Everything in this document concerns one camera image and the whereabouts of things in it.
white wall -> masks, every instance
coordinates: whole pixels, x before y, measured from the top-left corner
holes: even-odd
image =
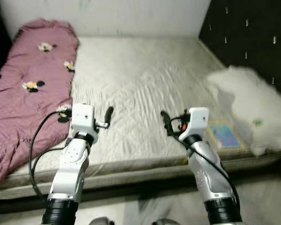
[[[191,36],[210,0],[0,0],[10,36],[38,17],[67,20],[78,36]]]

floor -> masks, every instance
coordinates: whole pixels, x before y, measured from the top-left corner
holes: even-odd
[[[241,213],[248,225],[281,225],[281,177],[262,175],[237,184]],[[43,210],[1,214],[0,225],[40,224]],[[133,195],[83,202],[76,213],[77,225],[88,225],[108,216],[118,225],[150,225],[170,218],[182,225],[207,225],[208,219],[195,188],[180,188],[148,195]]]

bed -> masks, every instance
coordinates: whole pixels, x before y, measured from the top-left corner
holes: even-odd
[[[114,106],[110,128],[100,131],[92,146],[84,188],[190,175],[185,149],[166,136],[159,113],[164,109],[173,116],[186,107],[207,106],[210,121],[232,121],[204,82],[223,65],[193,39],[79,37],[79,42],[73,104],[94,105],[97,119]],[[229,171],[281,158],[281,152],[255,157],[249,148],[219,154]],[[36,181],[43,193],[50,189],[58,157],[59,151],[49,152],[37,165]],[[0,182],[0,199],[33,195],[27,164]]]

white pillow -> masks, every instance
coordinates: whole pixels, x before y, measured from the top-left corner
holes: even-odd
[[[229,67],[209,75],[207,86],[254,155],[281,151],[281,95],[256,72]]]

pink comforter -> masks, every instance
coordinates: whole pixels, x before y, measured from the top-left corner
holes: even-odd
[[[41,51],[41,43],[53,46],[51,51]],[[0,180],[28,161],[31,138],[43,118],[60,105],[72,104],[73,72],[64,63],[75,62],[77,46],[66,22],[39,19],[22,27],[0,72]],[[59,123],[58,117],[44,124],[33,157],[67,137],[69,122]]]

